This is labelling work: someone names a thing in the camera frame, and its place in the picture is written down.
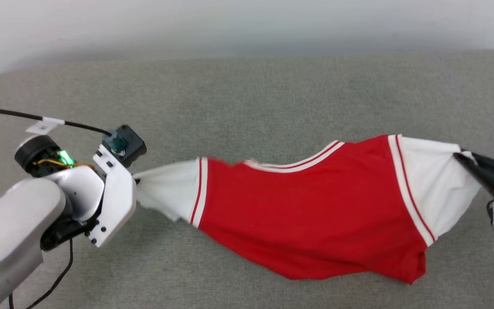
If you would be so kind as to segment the grey fabric sofa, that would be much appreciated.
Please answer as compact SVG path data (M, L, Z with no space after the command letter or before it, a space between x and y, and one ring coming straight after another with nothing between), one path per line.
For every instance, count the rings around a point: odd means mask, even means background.
M454 142L494 157L494 51L101 61L0 75L0 108L133 127L133 172L196 156L290 164L334 139ZM138 208L35 309L494 309L494 235L480 191L406 285L372 273L287 280L183 222Z

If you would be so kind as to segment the red and white shirt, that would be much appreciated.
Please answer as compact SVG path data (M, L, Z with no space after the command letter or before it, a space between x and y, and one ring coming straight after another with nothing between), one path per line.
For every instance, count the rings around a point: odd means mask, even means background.
M139 203L289 279L373 272L414 283L425 252L480 184L455 143L398 135L333 141L294 164L211 157L134 175Z

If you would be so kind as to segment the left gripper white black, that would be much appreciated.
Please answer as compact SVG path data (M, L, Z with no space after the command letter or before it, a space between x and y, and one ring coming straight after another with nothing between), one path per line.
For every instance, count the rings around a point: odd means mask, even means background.
M15 251L50 251L86 233L100 248L136 209L136 181L106 142L96 168L69 166L67 154L47 135L33 135L15 161L30 177L15 185Z

